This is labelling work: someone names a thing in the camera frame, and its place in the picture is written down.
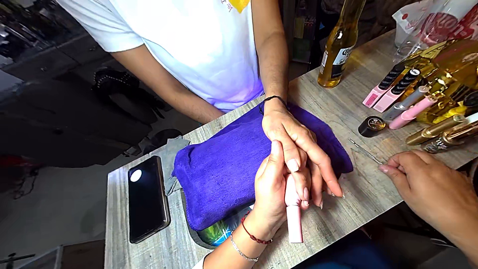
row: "red string bracelet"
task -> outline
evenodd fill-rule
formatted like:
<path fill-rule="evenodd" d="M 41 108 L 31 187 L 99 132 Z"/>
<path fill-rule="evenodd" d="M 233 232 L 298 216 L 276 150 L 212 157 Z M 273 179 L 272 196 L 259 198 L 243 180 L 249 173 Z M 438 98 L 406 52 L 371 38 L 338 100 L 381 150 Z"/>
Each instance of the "red string bracelet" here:
<path fill-rule="evenodd" d="M 250 213 L 250 210 L 249 210 L 249 211 L 247 212 L 247 214 L 245 214 L 245 215 L 242 217 L 242 219 L 240 220 L 240 222 L 241 222 L 241 224 L 242 224 L 242 227 L 244 228 L 244 231 L 246 231 L 246 233 L 250 236 L 250 238 L 251 238 L 252 240 L 256 241 L 256 242 L 259 243 L 259 244 L 268 245 L 268 244 L 272 243 L 272 239 L 269 240 L 269 241 L 260 240 L 260 239 L 257 239 L 255 236 L 251 235 L 251 234 L 247 231 L 246 227 L 244 226 L 244 220 L 246 219 L 247 215 L 249 215 L 249 213 Z"/>

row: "pink nail polish bottle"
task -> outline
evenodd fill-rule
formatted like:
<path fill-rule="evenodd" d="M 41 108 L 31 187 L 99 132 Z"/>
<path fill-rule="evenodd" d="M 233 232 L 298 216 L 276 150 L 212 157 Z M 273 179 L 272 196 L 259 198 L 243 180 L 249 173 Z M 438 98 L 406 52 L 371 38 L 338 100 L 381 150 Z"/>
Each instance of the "pink nail polish bottle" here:
<path fill-rule="evenodd" d="M 370 91 L 365 100 L 362 102 L 366 107 L 372 107 L 387 92 L 390 85 L 396 80 L 396 78 L 405 70 L 405 66 L 402 64 L 396 64 L 392 70 L 385 76 L 379 85 Z"/>
<path fill-rule="evenodd" d="M 408 71 L 397 85 L 383 95 L 383 97 L 373 106 L 373 109 L 378 112 L 384 112 L 387 110 L 387 108 L 391 106 L 403 94 L 403 92 L 405 92 L 408 85 L 410 85 L 418 75 L 420 75 L 420 70 L 418 69 L 411 69 Z"/>
<path fill-rule="evenodd" d="M 287 226 L 289 227 L 289 242 L 303 243 L 302 222 L 300 220 L 301 199 L 295 189 L 292 175 L 288 175 L 285 183 L 285 204 L 287 205 Z"/>
<path fill-rule="evenodd" d="M 423 110 L 429 108 L 431 105 L 436 103 L 437 100 L 438 98 L 433 95 L 425 97 L 412 108 L 403 112 L 402 114 L 400 114 L 400 116 L 398 116 L 398 118 L 393 120 L 393 122 L 389 124 L 389 128 L 392 130 L 396 130 L 404 127 L 406 124 L 414 120 L 416 116 L 420 114 Z"/>

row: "black bracelet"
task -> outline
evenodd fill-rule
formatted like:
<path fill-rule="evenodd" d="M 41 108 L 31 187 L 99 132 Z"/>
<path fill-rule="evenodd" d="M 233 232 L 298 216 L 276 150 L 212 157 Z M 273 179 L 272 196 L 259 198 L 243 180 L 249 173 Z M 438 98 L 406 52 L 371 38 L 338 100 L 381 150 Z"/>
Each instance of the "black bracelet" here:
<path fill-rule="evenodd" d="M 269 97 L 267 97 L 266 99 L 264 99 L 264 101 L 262 101 L 262 102 L 258 105 L 258 107 L 259 107 L 259 112 L 260 112 L 262 115 L 264 115 L 264 110 L 263 110 L 263 108 L 264 108 L 265 102 L 266 102 L 266 101 L 269 101 L 269 100 L 271 100 L 271 99 L 274 99 L 274 98 L 278 98 L 279 100 L 281 100 L 281 102 L 284 104 L 285 108 L 288 109 L 288 108 L 287 108 L 287 104 L 285 103 L 285 101 L 284 101 L 280 96 L 272 95 L 272 96 L 269 96 Z"/>

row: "yellow logo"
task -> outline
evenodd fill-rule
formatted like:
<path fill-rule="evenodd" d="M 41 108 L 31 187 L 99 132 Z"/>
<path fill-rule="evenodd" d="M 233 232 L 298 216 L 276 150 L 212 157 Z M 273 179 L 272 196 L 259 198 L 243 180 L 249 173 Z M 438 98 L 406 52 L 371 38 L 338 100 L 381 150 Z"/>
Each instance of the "yellow logo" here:
<path fill-rule="evenodd" d="M 244 8 L 247 7 L 250 0 L 229 0 L 229 3 L 236 8 L 236 10 L 241 13 Z"/>

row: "gray wood grain tabletop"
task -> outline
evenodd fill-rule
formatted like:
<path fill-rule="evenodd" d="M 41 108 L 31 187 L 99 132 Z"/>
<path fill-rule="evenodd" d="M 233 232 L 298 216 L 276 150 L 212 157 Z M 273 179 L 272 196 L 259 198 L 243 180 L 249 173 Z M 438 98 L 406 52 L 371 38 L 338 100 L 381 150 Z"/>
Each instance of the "gray wood grain tabletop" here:
<path fill-rule="evenodd" d="M 404 140 L 424 127 L 413 122 L 399 130 L 387 129 L 373 138 L 364 138 L 357 131 L 366 117 L 380 116 L 362 105 L 362 101 L 392 68 L 396 50 L 393 40 L 394 31 L 355 49 L 342 81 L 333 89 L 317 84 L 318 69 L 290 82 L 289 100 L 332 128 L 349 154 L 354 171 L 340 179 L 345 199 L 325 195 L 323 210 L 312 206 L 303 212 L 303 244 L 288 242 L 285 223 L 254 268 L 291 268 L 402 201 L 388 177 L 377 170 L 377 164 L 348 141 L 351 138 L 379 159 L 386 160 L 395 153 L 414 148 L 407 146 Z M 263 97 L 197 128 L 184 138 L 192 144 L 204 142 L 261 100 Z M 211 251 L 191 238 L 180 191 L 168 197 L 171 224 L 138 244 L 129 242 L 127 172 L 158 150 L 108 174 L 105 268 L 190 269 Z M 450 167 L 458 168 L 478 156 L 478 143 L 436 156 Z"/>

